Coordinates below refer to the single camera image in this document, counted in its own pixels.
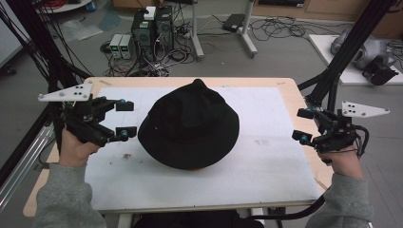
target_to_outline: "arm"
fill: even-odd
[[[368,227],[373,207],[368,200],[368,182],[364,180],[354,147],[349,152],[318,154],[332,160],[335,171],[332,186],[325,192],[325,204],[315,212],[306,227]]]
[[[66,129],[62,137],[60,160],[50,165],[48,182],[38,192],[32,227],[106,227],[91,207],[91,186],[84,182],[86,161],[99,146],[81,143]]]

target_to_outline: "power supply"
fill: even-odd
[[[119,50],[119,44],[121,43],[123,35],[116,34],[113,36],[112,41],[110,41],[109,47],[110,51],[112,51],[113,58],[120,59],[122,58],[122,54]]]
[[[231,14],[222,25],[222,29],[236,32],[242,25],[243,19],[245,19],[245,14]]]
[[[131,40],[131,35],[123,35],[119,50],[122,54],[122,59],[131,59],[134,54],[134,44]]]
[[[172,6],[157,8],[155,23],[160,37],[160,48],[163,47],[165,51],[174,49]]]

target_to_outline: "computer tower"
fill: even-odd
[[[144,12],[141,10],[136,12],[134,15],[133,25],[131,26],[131,34],[133,36],[137,55],[139,55],[142,51],[144,53],[144,57],[148,61],[155,61],[155,22],[144,20]]]
[[[160,49],[165,51],[174,49],[172,6],[157,8],[155,23],[157,37],[160,37]]]

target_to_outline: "wooden table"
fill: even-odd
[[[97,95],[101,88],[104,87],[179,87],[190,84],[195,78],[104,78],[95,77],[86,80],[86,83],[93,83],[92,93]],[[317,135],[317,127],[312,120],[297,117],[297,110],[306,107],[304,100],[297,89],[297,85],[292,79],[287,78],[201,78],[207,86],[243,86],[243,87],[276,87],[282,96],[282,99],[289,112],[294,129]],[[331,184],[333,174],[332,168],[326,166],[317,156],[317,152],[308,146],[303,147],[305,156],[312,168],[317,188],[319,192],[323,192]],[[48,162],[57,162],[58,153],[54,147]],[[38,190],[46,183],[48,179],[48,170],[43,170],[28,202],[24,208],[24,215],[34,217],[36,213],[36,194]]]

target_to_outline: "hat crown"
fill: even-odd
[[[226,103],[202,80],[180,87],[157,101],[148,113],[159,134],[173,143],[198,143],[212,134],[224,117]]]

